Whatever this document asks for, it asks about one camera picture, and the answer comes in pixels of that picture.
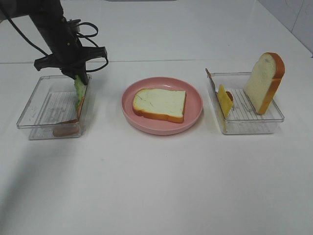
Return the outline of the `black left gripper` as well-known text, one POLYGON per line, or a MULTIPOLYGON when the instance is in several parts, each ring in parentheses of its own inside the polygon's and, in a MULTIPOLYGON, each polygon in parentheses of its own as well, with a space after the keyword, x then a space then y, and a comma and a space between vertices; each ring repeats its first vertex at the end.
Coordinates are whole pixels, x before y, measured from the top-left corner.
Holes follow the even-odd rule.
POLYGON ((87 70, 86 62, 96 58, 105 58, 108 64, 108 55, 105 47, 94 45, 93 47, 82 46, 80 39, 92 41, 91 37, 98 34, 98 27, 89 22, 77 20, 54 20, 50 17, 34 17, 34 25, 51 50, 50 55, 36 59, 34 66, 37 70, 44 68, 59 68, 63 75, 73 80, 76 74, 84 85, 88 85, 87 72, 98 71, 98 69, 87 70))

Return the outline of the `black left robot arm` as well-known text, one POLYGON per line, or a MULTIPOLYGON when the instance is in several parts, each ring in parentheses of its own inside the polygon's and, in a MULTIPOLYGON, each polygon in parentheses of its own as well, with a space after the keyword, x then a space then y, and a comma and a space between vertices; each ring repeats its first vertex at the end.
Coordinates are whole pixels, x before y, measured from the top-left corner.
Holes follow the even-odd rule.
POLYGON ((16 31, 35 49, 34 45, 15 25, 13 18, 29 16, 42 38, 51 50, 51 54, 45 54, 37 59, 34 66, 37 70, 44 68, 59 68, 62 74, 72 78, 80 78, 84 85, 89 83, 86 62, 95 58, 107 59, 105 47, 94 45, 82 46, 80 39, 90 40, 97 34, 83 35, 80 19, 67 20, 58 0, 2 0, 0 2, 0 18, 8 20, 16 31))

